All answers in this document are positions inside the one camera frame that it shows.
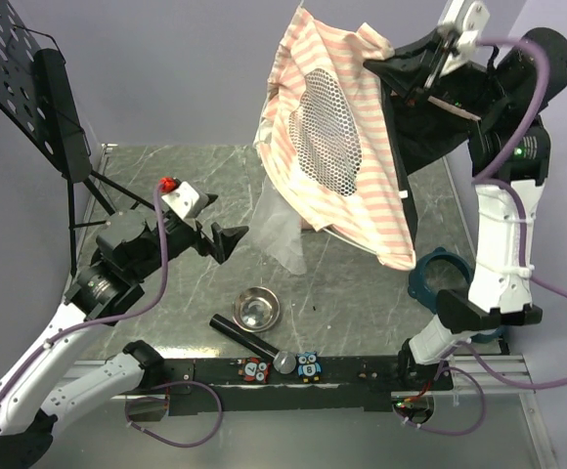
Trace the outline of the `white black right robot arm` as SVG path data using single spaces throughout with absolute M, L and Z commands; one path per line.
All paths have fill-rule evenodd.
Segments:
M 380 80 L 386 123 L 406 170 L 467 144 L 478 200 L 471 283 L 439 291 L 432 320 L 399 352 L 397 376 L 413 390 L 459 344 L 543 317 L 530 286 L 533 230 L 551 154 L 541 113 L 567 86 L 567 39 L 537 27 L 486 46 L 508 52 L 494 52 L 486 65 L 446 71 L 458 39 L 454 32 L 433 31 L 389 59 L 364 63 Z

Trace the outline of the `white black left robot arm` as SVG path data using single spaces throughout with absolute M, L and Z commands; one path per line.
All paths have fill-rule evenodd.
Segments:
M 248 231 L 212 224 L 212 234 L 205 235 L 199 222 L 163 210 L 161 201 L 160 196 L 154 201 L 154 220 L 137 210 L 109 217 L 90 265 L 73 281 L 47 327 L 0 378 L 0 468 L 31 467 L 81 416 L 116 395 L 150 393 L 162 384 L 164 359 L 143 340 L 128 343 L 69 384 L 61 382 L 102 331 L 146 311 L 134 306 L 147 277 L 160 272 L 165 286 L 169 262 L 189 249 L 222 264 Z

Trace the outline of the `pink striped pet tent fabric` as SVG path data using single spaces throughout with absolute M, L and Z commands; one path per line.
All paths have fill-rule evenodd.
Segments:
M 460 146 L 467 120 L 438 100 L 407 107 L 365 67 L 394 55 L 370 25 L 339 29 L 304 7 L 278 45 L 254 139 L 266 177 L 251 238 L 295 275 L 303 229 L 333 230 L 391 269 L 415 266 L 408 178 Z

